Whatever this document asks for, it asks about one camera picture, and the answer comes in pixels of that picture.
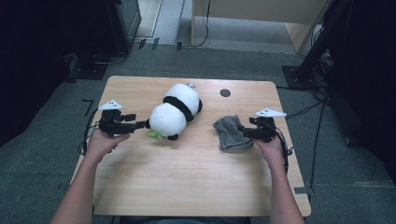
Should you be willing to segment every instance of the gray cloth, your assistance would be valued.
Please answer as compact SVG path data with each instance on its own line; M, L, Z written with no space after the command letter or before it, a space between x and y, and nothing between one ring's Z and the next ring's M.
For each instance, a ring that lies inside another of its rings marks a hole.
M225 116L218 119L213 127L218 131L221 149L241 148L253 146L253 140L245 137L239 128L244 128L237 115Z

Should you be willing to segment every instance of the table surface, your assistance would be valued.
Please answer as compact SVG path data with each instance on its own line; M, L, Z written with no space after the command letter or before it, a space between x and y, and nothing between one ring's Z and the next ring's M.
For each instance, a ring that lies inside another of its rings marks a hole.
M111 77L99 105L116 100L122 114L149 118L163 94L176 83L193 83L203 110L176 141L149 136L136 130L130 139L105 156L99 164L94 189L96 215L111 216L245 216L267 217L271 210L271 176L256 147L220 150L212 124L238 115L243 125L265 107L282 111L276 86L267 81L189 79L166 77ZM231 92L222 97L220 91ZM94 121L99 120L96 113ZM276 127L290 134L284 118ZM304 182L294 154L289 156L291 188ZM307 195L294 194L304 217L311 207Z

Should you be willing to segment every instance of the human arm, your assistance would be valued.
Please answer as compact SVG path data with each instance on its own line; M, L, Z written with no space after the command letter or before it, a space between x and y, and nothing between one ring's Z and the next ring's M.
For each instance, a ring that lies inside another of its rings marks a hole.
M304 223L286 176L279 138L276 136L269 143L264 143L262 140L254 140L254 143L259 147L271 171L272 208L270 222L272 224Z
M51 224L92 223L93 187L96 168L111 149L115 149L118 143L129 137L129 134L108 137L107 134L99 129L93 132L87 153L58 210L52 217Z

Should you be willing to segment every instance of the panda ear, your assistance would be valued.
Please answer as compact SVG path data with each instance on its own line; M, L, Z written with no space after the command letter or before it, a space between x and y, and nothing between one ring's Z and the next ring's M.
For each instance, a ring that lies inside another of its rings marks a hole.
M146 126L147 129L150 129L150 127L149 127L149 119L146 120L145 126Z
M199 99L199 106L198 106L198 112L197 113L199 113L199 112L201 112L201 110L202 110L202 101L201 101L201 99Z
M171 141L176 141L178 139L178 134L172 135L172 136L168 136L168 139Z

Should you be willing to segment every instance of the panda plush toy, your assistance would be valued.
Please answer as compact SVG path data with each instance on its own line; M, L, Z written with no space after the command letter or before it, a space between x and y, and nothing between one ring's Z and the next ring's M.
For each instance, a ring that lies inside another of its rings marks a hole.
M165 93L163 103L152 110L146 121L146 128L153 131L150 136L178 139L187 122L202 110L202 101L194 87L193 84L176 84Z

